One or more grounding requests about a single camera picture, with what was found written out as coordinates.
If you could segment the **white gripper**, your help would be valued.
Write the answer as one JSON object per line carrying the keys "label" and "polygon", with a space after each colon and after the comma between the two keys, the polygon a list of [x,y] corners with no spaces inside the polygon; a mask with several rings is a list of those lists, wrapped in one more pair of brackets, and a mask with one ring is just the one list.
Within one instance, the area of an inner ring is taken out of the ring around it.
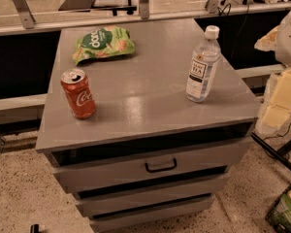
{"label": "white gripper", "polygon": [[[291,66],[291,11],[254,45],[256,50],[274,51],[275,59]],[[262,122],[272,128],[280,128],[291,116],[291,68],[283,71],[277,78],[275,90],[270,99]]]}

